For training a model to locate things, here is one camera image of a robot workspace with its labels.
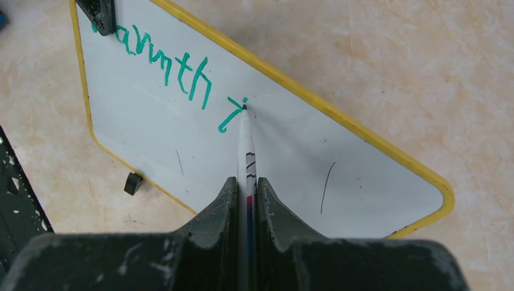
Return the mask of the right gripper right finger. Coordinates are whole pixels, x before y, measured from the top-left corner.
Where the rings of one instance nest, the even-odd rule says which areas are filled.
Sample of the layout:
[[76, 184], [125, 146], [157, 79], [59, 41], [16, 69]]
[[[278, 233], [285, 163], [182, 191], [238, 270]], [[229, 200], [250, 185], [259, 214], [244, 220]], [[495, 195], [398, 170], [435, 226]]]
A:
[[278, 198], [268, 179], [256, 193], [258, 290], [468, 290], [456, 258], [418, 239], [327, 238]]

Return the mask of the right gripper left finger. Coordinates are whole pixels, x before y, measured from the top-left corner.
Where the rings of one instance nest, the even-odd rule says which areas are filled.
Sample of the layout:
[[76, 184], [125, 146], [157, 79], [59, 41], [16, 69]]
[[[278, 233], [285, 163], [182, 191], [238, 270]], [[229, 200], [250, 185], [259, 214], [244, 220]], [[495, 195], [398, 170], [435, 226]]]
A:
[[44, 234], [14, 261], [2, 290], [235, 290], [238, 183], [178, 230]]

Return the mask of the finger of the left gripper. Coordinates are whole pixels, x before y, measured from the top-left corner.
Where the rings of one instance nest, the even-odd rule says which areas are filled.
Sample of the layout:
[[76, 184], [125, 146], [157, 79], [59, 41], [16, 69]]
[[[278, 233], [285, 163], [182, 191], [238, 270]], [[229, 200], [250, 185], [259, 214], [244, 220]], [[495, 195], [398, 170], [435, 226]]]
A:
[[116, 31], [114, 0], [76, 0], [75, 2], [102, 36], [111, 35]]

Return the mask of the green white marker pen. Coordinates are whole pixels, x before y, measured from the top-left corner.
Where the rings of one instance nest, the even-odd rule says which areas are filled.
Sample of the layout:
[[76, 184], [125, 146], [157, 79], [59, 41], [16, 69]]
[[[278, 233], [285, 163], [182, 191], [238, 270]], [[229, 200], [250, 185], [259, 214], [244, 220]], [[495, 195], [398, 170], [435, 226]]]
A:
[[242, 106], [238, 147], [238, 290], [255, 289], [256, 157], [248, 105]]

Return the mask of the yellow framed whiteboard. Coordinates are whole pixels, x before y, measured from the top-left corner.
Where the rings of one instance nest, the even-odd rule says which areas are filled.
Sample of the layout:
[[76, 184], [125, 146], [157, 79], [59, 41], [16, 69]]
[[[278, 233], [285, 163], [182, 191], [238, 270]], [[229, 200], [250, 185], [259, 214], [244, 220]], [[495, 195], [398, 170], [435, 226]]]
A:
[[102, 36], [70, 2], [89, 131], [191, 212], [238, 175], [248, 105], [256, 173], [319, 233], [402, 237], [447, 216], [434, 171], [171, 1], [115, 1]]

